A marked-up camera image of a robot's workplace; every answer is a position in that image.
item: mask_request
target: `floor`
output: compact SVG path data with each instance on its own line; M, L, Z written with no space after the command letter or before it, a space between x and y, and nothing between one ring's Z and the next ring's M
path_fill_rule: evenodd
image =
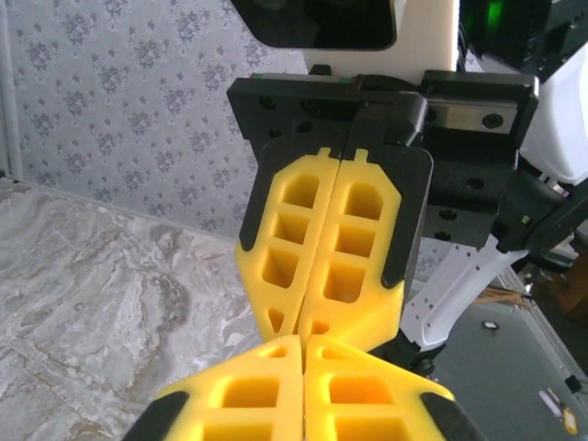
M258 345L232 249L0 180L2 440L120 439L163 385ZM423 242L417 276L446 251ZM502 330L488 334L481 320ZM537 401L565 386L524 311L474 306L449 343L435 374L489 441L569 439Z
M0 184L4 441L120 439L163 385L259 344L230 241Z

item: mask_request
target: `green light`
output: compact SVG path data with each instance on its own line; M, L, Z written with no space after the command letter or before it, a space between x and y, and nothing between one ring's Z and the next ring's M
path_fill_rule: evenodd
M500 15L503 12L504 0L491 0L488 8L488 30L496 31L500 24Z

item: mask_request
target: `wall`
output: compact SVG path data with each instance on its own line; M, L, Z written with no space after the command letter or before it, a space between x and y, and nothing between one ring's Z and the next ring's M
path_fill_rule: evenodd
M302 72L228 0L6 0L24 179L236 236L256 168L225 91Z

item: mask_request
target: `marble floor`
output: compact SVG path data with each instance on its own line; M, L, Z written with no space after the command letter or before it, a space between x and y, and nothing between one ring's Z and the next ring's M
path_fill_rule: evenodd
M420 276L448 246L423 243ZM120 439L162 386L258 345L232 252L0 180L0 439Z

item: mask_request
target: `screen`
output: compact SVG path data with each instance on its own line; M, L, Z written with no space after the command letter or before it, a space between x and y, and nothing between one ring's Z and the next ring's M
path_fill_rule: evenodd
M232 0L252 34L275 48L379 51L396 40L390 0Z

